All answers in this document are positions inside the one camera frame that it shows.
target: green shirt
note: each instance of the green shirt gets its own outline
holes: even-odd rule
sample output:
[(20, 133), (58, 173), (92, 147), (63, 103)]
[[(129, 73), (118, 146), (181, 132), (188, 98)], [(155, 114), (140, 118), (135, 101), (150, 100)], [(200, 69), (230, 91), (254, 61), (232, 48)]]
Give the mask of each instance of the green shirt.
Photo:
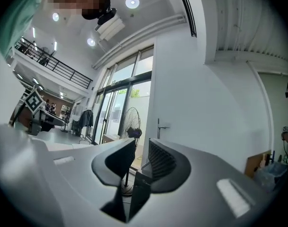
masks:
[(41, 0), (14, 0), (0, 19), (0, 51), (4, 57), (31, 23)]

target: fan base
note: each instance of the fan base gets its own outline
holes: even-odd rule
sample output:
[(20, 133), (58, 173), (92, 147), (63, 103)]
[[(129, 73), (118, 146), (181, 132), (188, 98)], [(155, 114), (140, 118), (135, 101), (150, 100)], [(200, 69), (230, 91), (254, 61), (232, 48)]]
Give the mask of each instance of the fan base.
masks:
[(131, 196), (133, 194), (134, 183), (131, 181), (127, 182), (127, 186), (125, 186), (125, 179), (121, 182), (121, 193), (123, 196)]

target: black jacket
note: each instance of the black jacket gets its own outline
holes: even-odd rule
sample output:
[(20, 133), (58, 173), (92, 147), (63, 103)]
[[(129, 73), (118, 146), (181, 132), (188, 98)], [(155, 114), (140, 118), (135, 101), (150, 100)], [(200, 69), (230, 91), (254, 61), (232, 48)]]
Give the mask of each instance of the black jacket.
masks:
[(83, 128), (85, 126), (93, 126), (93, 113), (90, 109), (84, 111), (79, 119), (79, 127)]

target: tree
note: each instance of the tree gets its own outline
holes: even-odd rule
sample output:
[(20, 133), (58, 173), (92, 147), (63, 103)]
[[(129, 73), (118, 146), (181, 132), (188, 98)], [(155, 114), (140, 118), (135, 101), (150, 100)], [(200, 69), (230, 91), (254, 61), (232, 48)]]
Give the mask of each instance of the tree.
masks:
[[(127, 89), (120, 90), (118, 94), (126, 94)], [(130, 97), (140, 97), (140, 89), (131, 89), (131, 95)]]

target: standing fan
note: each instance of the standing fan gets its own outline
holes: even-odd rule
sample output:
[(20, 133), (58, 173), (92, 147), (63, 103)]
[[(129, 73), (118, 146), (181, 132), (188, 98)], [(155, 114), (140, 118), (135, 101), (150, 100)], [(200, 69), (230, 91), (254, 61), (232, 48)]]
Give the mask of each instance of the standing fan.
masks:
[[(139, 112), (134, 108), (130, 108), (126, 112), (126, 116), (124, 118), (122, 136), (121, 139), (126, 138), (134, 138), (135, 139), (135, 149), (138, 146), (139, 139), (142, 135), (141, 131), (141, 119), (139, 116)], [(130, 196), (133, 194), (133, 182), (128, 180), (129, 170), (126, 173), (126, 180), (122, 181), (121, 184), (121, 192), (124, 196)]]

